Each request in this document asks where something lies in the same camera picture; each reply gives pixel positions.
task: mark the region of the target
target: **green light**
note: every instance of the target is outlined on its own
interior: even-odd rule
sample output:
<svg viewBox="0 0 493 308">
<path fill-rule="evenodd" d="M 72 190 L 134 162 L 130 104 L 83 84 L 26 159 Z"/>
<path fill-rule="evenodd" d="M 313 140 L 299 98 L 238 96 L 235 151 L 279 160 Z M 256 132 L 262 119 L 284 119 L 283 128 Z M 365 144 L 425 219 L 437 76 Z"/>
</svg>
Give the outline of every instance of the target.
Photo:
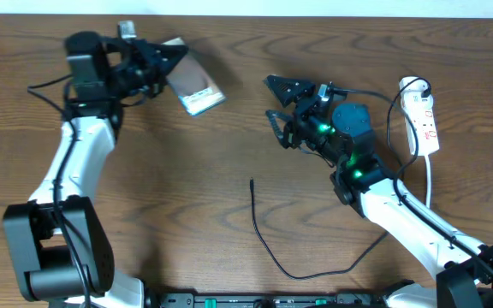
<svg viewBox="0 0 493 308">
<path fill-rule="evenodd" d="M 360 172 L 360 171 L 358 171 L 358 170 L 355 170 L 355 171 L 353 172 L 353 178 L 354 178 L 354 179 L 359 179 L 361 176 L 363 176 L 363 173 L 362 173 L 362 172 Z"/>
<path fill-rule="evenodd" d="M 319 132 L 326 132 L 327 130 L 330 129 L 330 125 L 326 125 L 326 124 L 321 124 L 318 126 L 318 131 Z"/>
</svg>

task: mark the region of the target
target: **wood grain surface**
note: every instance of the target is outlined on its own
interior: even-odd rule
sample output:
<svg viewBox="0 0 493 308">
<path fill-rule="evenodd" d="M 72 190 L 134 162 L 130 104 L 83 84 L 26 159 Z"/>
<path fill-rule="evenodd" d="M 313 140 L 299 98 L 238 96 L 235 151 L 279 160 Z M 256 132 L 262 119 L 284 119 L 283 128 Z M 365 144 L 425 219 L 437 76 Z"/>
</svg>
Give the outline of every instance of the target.
<svg viewBox="0 0 493 308">
<path fill-rule="evenodd" d="M 431 157 L 432 207 L 493 244 L 493 20 L 0 15 L 0 306 L 36 305 L 19 294 L 1 218 L 8 204 L 27 201 L 60 139 L 59 116 L 26 86 L 68 73 L 68 35 L 115 36 L 128 19 L 150 41 L 182 36 L 228 101 L 193 118 L 166 91 L 127 110 L 95 204 L 117 268 L 158 290 L 201 293 L 335 292 L 404 278 L 433 286 L 391 237 L 347 275 L 291 281 L 279 272 L 252 229 L 251 177 L 261 232 L 295 275 L 347 268 L 383 230 L 339 204 L 323 161 L 277 144 L 264 116 L 279 108 L 262 83 L 268 74 L 389 96 L 405 75 L 430 80 L 441 142 Z M 59 99 L 61 90 L 45 93 Z M 383 143 L 385 103 L 350 100 L 369 106 Z M 404 120 L 393 120 L 405 156 Z M 422 161 L 407 171 L 420 198 Z"/>
</svg>

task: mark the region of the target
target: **white backdrop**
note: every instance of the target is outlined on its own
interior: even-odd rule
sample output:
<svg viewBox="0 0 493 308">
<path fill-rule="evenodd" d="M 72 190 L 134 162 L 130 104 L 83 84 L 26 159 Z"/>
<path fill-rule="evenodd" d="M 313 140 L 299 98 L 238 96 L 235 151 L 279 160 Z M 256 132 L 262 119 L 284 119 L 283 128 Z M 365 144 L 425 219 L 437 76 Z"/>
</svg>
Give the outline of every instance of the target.
<svg viewBox="0 0 493 308">
<path fill-rule="evenodd" d="M 0 0 L 0 13 L 493 18 L 493 0 Z"/>
</svg>

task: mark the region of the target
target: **power strip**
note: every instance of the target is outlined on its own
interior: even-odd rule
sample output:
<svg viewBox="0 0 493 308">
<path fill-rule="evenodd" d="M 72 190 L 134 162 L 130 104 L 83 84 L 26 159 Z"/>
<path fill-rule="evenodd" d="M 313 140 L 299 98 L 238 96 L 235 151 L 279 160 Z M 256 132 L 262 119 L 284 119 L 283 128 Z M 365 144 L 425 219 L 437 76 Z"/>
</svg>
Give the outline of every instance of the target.
<svg viewBox="0 0 493 308">
<path fill-rule="evenodd" d="M 415 79 L 415 76 L 403 78 L 399 82 L 399 88 L 402 89 L 402 87 Z M 406 121 L 410 153 L 414 154 L 416 150 L 414 139 L 414 134 L 416 133 L 419 142 L 418 156 L 428 156 L 439 149 L 437 126 L 433 116 L 433 96 L 422 97 L 422 92 L 428 87 L 429 85 L 425 81 L 417 80 L 401 93 L 401 106 L 408 113 L 414 125 L 413 131 L 408 121 Z"/>
</svg>

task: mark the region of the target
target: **extension cord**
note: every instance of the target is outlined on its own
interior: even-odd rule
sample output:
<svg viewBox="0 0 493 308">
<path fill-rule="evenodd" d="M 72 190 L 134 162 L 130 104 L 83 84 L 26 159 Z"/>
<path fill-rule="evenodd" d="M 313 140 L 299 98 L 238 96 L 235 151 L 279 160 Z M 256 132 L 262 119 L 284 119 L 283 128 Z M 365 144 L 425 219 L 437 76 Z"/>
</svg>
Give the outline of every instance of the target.
<svg viewBox="0 0 493 308">
<path fill-rule="evenodd" d="M 399 83 L 399 88 L 416 79 L 415 76 L 405 77 Z M 422 97 L 422 92 L 429 87 L 423 80 L 417 80 L 408 86 L 401 93 L 401 106 L 410 116 L 414 131 L 407 124 L 408 145 L 410 153 L 416 151 L 414 134 L 418 135 L 419 150 L 418 156 L 429 156 L 431 153 L 438 151 L 437 126 L 433 116 L 433 96 Z"/>
</svg>

